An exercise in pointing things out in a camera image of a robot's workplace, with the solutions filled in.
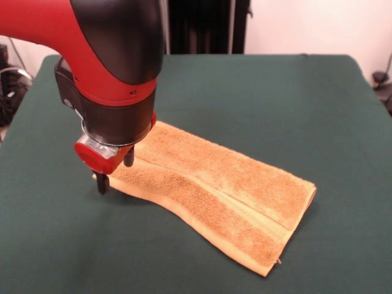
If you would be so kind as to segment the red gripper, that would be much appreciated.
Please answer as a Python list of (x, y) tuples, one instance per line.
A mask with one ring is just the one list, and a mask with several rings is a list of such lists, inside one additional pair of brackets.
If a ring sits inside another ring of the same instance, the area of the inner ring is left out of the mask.
[(94, 172), (101, 195), (110, 190), (107, 175), (121, 162), (126, 167), (133, 166), (135, 144), (146, 137), (155, 122), (154, 110), (104, 110), (88, 118), (81, 117), (82, 135), (74, 144), (74, 150)]

